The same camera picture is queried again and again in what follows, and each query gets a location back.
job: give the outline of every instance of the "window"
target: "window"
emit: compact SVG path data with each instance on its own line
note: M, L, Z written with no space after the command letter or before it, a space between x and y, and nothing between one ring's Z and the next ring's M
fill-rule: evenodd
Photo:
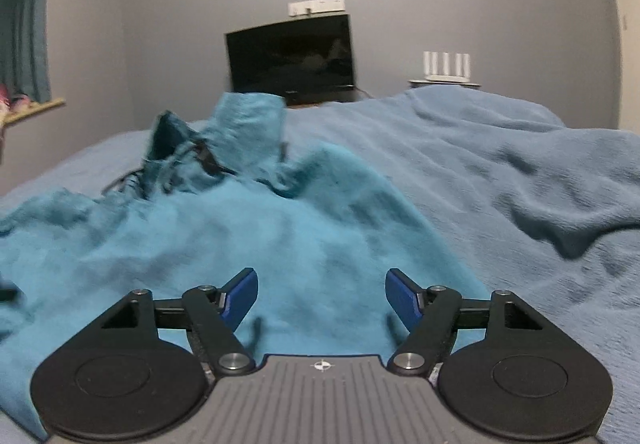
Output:
M52 107L47 0L0 0L0 128Z

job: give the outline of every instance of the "gray plastic panel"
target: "gray plastic panel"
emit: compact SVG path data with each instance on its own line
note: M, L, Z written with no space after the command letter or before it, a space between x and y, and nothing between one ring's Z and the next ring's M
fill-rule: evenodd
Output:
M453 417L417 377L377 356L270 356L218 381L203 407L146 444L498 444ZM69 444L54 437L49 444ZM596 439L578 444L598 444Z

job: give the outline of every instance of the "black tv screen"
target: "black tv screen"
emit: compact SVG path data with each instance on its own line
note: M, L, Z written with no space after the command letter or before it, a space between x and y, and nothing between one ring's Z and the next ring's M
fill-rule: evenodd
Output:
M233 90L285 98L353 90L346 14L296 19L226 34Z

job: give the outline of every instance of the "window sill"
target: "window sill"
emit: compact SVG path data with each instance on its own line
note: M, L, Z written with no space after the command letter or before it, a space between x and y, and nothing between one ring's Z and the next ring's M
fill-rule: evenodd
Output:
M10 113L4 118L4 126L9 126L15 124L16 122L20 122L27 117L33 117L38 113L42 113L47 109L57 108L59 106L64 106L65 100L63 98L52 99L49 102L44 102L43 104L33 103L28 109L19 111L17 113Z

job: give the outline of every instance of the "gray wall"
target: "gray wall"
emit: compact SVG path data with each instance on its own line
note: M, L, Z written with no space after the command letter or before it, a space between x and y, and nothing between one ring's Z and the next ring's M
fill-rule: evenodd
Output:
M208 116L228 87L223 34L287 19L299 0L126 0L136 125L170 108ZM613 0L346 0L361 87L404 90L424 50L469 52L483 89L573 127L613 127L620 68Z
M66 106L6 130L0 194L70 154L133 129L121 0L47 0L49 76Z

